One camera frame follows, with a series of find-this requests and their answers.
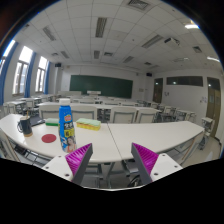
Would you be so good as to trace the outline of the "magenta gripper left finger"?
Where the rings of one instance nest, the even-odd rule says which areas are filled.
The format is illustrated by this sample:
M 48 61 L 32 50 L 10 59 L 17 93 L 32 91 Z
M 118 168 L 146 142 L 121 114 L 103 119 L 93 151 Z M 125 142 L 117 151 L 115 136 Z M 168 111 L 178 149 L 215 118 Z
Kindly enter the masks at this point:
M 73 174 L 72 182 L 74 184 L 81 184 L 92 154 L 92 144 L 87 144 L 65 156 L 66 162 L 68 163 L 68 166 Z

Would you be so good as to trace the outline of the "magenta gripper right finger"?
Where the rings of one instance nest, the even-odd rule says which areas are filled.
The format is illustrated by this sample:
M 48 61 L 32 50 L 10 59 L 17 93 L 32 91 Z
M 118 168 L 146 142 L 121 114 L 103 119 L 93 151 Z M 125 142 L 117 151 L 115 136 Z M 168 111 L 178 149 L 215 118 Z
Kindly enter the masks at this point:
M 157 162 L 159 155 L 137 143 L 132 144 L 131 153 L 137 164 L 142 183 L 144 185 L 149 184 L 151 182 L 150 174 Z

